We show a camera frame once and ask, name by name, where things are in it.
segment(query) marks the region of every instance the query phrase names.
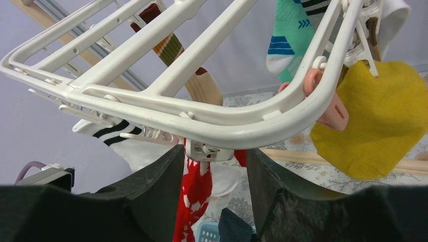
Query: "brown striped sock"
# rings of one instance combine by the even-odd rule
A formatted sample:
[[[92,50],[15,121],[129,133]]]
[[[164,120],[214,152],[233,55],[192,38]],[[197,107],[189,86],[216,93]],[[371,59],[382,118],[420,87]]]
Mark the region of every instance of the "brown striped sock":
[[[159,14],[161,14],[159,7],[156,4],[151,4],[147,9],[141,12],[139,16],[146,24],[148,24]],[[138,32],[141,29],[136,23],[132,23],[131,28],[135,32]],[[184,48],[175,34],[171,33],[157,46],[155,46],[153,51],[157,56],[159,56],[165,65],[170,66],[181,55],[181,53],[183,53]],[[192,100],[223,106],[223,96],[209,73],[204,68],[200,67],[189,81],[186,82],[185,87],[190,93]]]

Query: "striped sock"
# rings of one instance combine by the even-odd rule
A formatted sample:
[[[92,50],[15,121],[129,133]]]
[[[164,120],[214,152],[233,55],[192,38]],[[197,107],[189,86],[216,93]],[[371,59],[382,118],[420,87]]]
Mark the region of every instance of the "striped sock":
[[[291,82],[313,35],[300,0],[277,0],[274,34],[266,57],[267,69],[281,82]]]
[[[312,24],[313,28],[316,30],[321,22],[321,19],[326,13],[327,7],[329,6],[331,0],[300,0],[302,6],[305,9],[305,12]],[[343,16],[339,14],[337,22],[333,28],[332,34],[329,38],[330,42],[334,43],[337,33],[339,32],[340,25],[342,24]]]
[[[141,134],[142,129],[117,117],[109,116],[108,119],[115,124],[111,128],[105,128],[82,119],[74,125],[73,132],[93,136],[104,142],[126,160],[132,172],[136,172],[153,163],[170,149],[170,147],[164,145],[122,138],[120,133],[138,135]]]

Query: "white sock with black stripes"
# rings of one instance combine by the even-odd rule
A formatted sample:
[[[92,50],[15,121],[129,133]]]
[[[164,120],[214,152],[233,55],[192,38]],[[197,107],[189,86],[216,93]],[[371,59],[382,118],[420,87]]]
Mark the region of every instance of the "white sock with black stripes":
[[[120,133],[137,135],[142,132],[142,129],[120,118],[108,117],[108,119],[115,124],[111,128],[105,128],[82,119],[74,125],[73,132],[100,139],[128,162],[132,172],[136,172],[153,163],[171,148],[165,145],[122,138]]]
[[[111,128],[105,128],[82,119],[74,125],[73,132],[93,136],[104,142],[126,160],[132,172],[150,165],[171,149],[171,146],[122,138],[120,133],[138,135],[142,132],[142,129],[117,117],[107,116],[106,118],[113,121],[115,125]],[[219,197],[230,193],[241,177],[239,170],[216,163],[211,163],[211,173],[211,197]]]
[[[330,1],[331,0],[300,0],[314,30],[318,28],[321,19],[323,19],[324,13],[326,12],[327,7],[330,4]],[[335,41],[342,21],[342,14],[339,14],[336,25],[334,26],[332,34],[330,36],[330,42]]]

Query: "blue stripe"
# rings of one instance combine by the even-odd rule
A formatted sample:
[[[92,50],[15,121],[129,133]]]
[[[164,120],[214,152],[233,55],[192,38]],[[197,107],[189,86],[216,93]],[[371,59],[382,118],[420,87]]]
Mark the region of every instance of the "blue stripe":
[[[284,54],[284,55],[291,55],[294,54],[294,51],[292,49],[271,49],[267,51],[267,54]]]
[[[287,39],[284,36],[272,36],[271,43],[284,42],[288,43]]]
[[[291,46],[289,43],[271,43],[269,45],[269,48],[271,48],[271,49],[276,49],[276,48],[291,49]]]

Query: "blue laundry basket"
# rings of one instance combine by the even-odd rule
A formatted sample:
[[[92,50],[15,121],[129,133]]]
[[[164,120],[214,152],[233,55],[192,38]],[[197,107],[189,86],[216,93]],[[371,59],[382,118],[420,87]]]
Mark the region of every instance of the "blue laundry basket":
[[[201,222],[196,231],[196,242],[219,242],[219,223]]]

